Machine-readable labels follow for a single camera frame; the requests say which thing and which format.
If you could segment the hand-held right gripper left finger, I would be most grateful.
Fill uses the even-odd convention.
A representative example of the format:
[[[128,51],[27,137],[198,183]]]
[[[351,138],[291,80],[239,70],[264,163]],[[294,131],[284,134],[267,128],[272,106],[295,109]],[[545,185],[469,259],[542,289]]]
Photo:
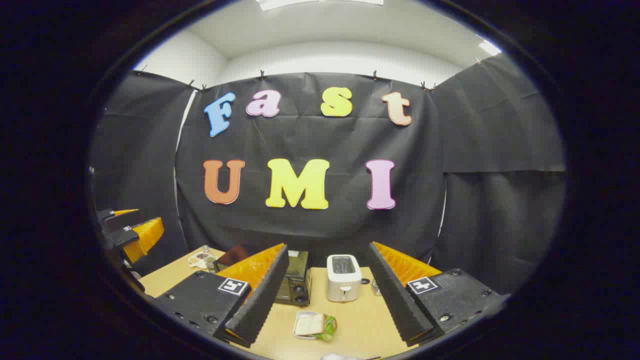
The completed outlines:
[[[185,330],[250,347],[258,338],[290,264],[280,243],[217,272],[197,271],[151,303]]]

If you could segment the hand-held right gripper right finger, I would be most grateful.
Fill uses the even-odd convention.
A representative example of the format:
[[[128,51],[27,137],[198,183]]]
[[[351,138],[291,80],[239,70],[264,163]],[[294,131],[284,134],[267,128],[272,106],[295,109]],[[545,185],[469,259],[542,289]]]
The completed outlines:
[[[366,257],[398,334],[410,347],[460,330],[509,297],[460,268],[440,271],[375,241]]]

